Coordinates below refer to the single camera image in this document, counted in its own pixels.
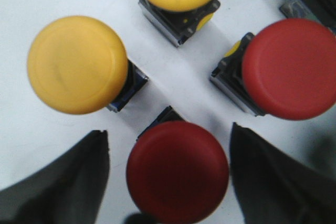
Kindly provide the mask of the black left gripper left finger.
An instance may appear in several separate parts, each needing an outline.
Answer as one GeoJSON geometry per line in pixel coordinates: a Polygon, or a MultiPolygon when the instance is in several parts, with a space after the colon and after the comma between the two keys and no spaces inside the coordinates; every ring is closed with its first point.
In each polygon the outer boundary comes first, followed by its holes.
{"type": "Polygon", "coordinates": [[[1,190],[1,223],[95,223],[109,173],[108,133],[91,131],[46,167],[1,190]]]}

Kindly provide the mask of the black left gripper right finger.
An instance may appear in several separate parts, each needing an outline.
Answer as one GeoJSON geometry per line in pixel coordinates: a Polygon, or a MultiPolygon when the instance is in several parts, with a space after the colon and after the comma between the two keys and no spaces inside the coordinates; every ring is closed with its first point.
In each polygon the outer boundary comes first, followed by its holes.
{"type": "Polygon", "coordinates": [[[233,123],[230,170],[245,223],[335,223],[335,180],[233,123]]]}

